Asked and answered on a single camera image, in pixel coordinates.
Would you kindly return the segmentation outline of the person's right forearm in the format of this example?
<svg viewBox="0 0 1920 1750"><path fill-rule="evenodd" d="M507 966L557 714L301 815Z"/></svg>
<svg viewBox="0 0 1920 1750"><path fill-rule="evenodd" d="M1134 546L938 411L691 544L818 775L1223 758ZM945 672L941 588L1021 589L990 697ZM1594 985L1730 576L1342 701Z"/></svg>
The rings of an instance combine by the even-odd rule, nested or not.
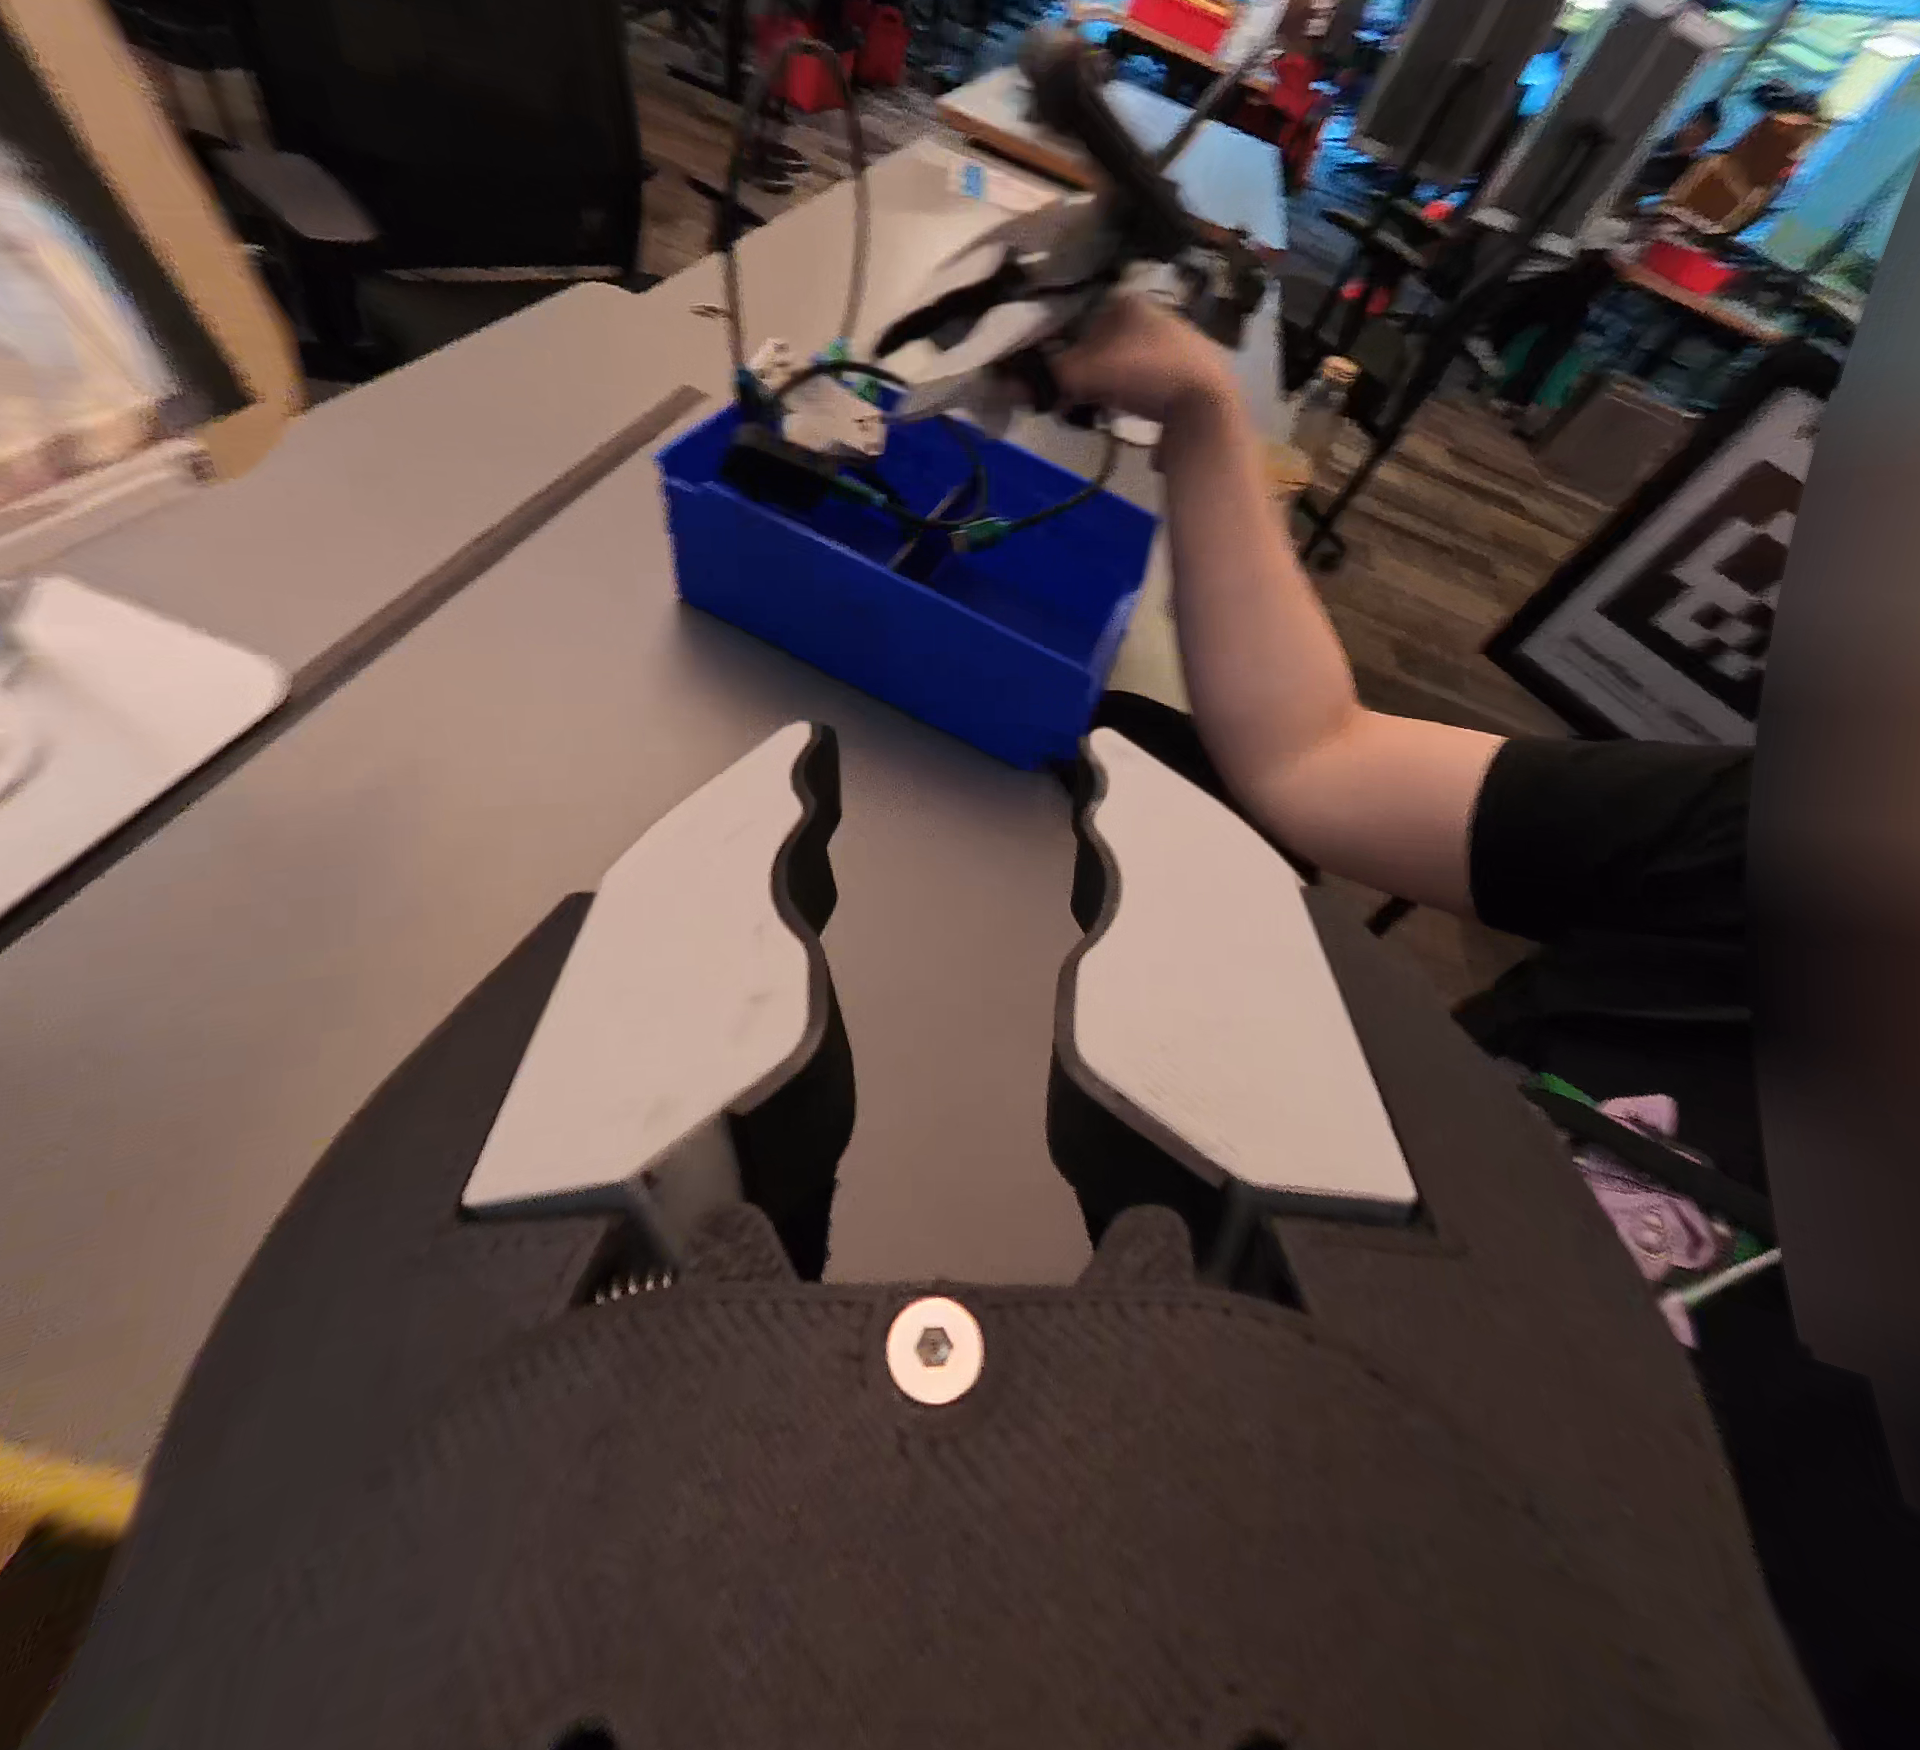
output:
<svg viewBox="0 0 1920 1750"><path fill-rule="evenodd" d="M1224 380L1180 383L1156 462L1188 702L1232 801L1320 872L1472 916L1470 828L1503 738L1363 706Z"/></svg>

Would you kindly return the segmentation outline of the grey light panel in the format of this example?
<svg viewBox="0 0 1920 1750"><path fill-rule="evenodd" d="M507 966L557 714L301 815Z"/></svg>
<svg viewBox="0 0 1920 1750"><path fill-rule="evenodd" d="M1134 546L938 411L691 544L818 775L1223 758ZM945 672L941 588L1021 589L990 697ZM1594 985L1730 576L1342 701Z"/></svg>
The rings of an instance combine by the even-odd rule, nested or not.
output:
<svg viewBox="0 0 1920 1750"><path fill-rule="evenodd" d="M1417 183L1477 178L1567 0L1419 0L1359 106L1355 153Z"/></svg>
<svg viewBox="0 0 1920 1750"><path fill-rule="evenodd" d="M1550 251L1579 249L1614 217L1674 104L1730 39L1690 0L1609 0L1468 220Z"/></svg>

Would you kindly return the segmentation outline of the silver hdmi adapter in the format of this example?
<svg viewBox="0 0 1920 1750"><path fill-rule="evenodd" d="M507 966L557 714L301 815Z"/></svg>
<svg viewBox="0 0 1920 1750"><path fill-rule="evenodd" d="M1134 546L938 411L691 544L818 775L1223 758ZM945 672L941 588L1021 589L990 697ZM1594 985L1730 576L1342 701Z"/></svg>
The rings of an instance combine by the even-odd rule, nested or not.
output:
<svg viewBox="0 0 1920 1750"><path fill-rule="evenodd" d="M883 454L883 383L851 364L846 343L803 354L785 339L767 339L751 354L744 383L741 403L780 441L850 462L877 462Z"/></svg>

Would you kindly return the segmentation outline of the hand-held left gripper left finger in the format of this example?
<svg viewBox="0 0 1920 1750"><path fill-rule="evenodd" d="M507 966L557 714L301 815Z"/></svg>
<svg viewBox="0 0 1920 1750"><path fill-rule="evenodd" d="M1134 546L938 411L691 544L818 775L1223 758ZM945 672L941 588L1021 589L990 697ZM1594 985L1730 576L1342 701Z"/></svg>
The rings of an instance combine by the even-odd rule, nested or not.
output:
<svg viewBox="0 0 1920 1750"><path fill-rule="evenodd" d="M473 1218L697 1226L780 1200L821 1097L837 999L837 736L788 724L624 851L465 1186Z"/></svg>

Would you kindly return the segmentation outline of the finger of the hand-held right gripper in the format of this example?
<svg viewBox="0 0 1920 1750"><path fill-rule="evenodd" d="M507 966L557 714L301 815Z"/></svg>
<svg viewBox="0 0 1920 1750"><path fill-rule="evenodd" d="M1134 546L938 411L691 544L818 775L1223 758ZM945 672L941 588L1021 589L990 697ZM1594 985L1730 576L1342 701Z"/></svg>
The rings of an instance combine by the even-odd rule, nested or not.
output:
<svg viewBox="0 0 1920 1750"><path fill-rule="evenodd" d="M1006 419L1011 411L1049 414L1065 405L1055 358L1088 315L984 315L969 328L948 324L900 350L900 418L963 414Z"/></svg>
<svg viewBox="0 0 1920 1750"><path fill-rule="evenodd" d="M988 358L1049 328L1079 302L1106 268L1106 217L1097 205L1045 205L996 224L941 259L900 290L874 338L877 362L927 351Z"/></svg>

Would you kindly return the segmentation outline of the blue plastic bin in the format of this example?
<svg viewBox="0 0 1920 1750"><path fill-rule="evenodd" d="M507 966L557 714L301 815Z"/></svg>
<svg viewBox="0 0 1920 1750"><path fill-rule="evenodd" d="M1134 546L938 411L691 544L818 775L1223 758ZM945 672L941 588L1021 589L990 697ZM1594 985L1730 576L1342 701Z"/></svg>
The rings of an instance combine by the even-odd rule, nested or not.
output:
<svg viewBox="0 0 1920 1750"><path fill-rule="evenodd" d="M1147 510L975 426L909 423L877 467L906 513L1032 521L957 548L837 490L809 510L744 490L741 427L727 405L657 456L686 606L1012 766L1077 753L1140 604Z"/></svg>

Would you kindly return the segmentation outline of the person's black printed shirt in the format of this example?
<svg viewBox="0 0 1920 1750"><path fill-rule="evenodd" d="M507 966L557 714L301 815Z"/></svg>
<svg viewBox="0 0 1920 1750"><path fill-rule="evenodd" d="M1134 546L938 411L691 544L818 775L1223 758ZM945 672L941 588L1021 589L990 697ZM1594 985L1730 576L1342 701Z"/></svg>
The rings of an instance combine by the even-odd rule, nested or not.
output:
<svg viewBox="0 0 1920 1750"><path fill-rule="evenodd" d="M1792 1359L1785 1276L1683 1305L1765 1251L1584 1138L1600 1119L1762 1197L1746 941L1746 749L1515 738L1470 825L1478 921L1529 947L1457 1020L1553 1115L1669 1328L1704 1368Z"/></svg>

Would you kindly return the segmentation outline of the person's right hand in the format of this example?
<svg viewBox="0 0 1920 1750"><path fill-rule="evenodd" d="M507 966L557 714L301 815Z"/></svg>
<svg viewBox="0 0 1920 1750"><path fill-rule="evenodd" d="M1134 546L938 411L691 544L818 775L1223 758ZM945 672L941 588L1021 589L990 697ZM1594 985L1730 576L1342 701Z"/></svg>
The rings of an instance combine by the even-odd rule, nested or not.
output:
<svg viewBox="0 0 1920 1750"><path fill-rule="evenodd" d="M1168 441L1247 426L1230 351L1147 294L1106 298L1049 354L1065 403L1156 423Z"/></svg>

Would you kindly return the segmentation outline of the instruction sign on stand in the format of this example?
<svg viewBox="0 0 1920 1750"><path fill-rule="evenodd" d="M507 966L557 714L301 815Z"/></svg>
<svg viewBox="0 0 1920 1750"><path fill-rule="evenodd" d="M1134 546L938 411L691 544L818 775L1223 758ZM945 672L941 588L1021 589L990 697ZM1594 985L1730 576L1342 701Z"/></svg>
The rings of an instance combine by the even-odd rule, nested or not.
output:
<svg viewBox="0 0 1920 1750"><path fill-rule="evenodd" d="M256 467L294 347L103 0L2 0L2 897L278 708L269 658L61 576Z"/></svg>

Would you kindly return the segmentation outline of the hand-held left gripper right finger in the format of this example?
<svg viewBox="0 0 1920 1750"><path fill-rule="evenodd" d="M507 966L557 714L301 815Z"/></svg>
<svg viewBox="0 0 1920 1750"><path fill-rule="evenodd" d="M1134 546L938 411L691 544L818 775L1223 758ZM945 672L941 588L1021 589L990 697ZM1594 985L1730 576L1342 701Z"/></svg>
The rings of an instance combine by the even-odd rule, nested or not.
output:
<svg viewBox="0 0 1920 1750"><path fill-rule="evenodd" d="M1256 1210L1417 1212L1292 866L1117 730L1083 740L1073 816L1062 1084Z"/></svg>

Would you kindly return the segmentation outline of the black mesh chair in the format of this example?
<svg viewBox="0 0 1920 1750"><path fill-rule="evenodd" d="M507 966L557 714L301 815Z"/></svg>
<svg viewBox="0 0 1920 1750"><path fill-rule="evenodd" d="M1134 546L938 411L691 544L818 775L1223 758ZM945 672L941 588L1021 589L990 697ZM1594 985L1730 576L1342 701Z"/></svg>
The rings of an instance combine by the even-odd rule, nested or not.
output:
<svg viewBox="0 0 1920 1750"><path fill-rule="evenodd" d="M227 153L315 341L392 367L642 267L618 0L232 0L271 149Z"/></svg>

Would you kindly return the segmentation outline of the red storage box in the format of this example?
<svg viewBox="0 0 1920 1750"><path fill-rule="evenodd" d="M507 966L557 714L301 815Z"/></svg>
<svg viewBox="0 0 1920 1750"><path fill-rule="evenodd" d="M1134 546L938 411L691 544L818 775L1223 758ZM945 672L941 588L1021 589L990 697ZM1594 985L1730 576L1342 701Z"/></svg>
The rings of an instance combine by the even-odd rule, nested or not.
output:
<svg viewBox="0 0 1920 1750"><path fill-rule="evenodd" d="M1127 0L1120 26L1154 49L1213 63L1242 14L1244 0Z"/></svg>

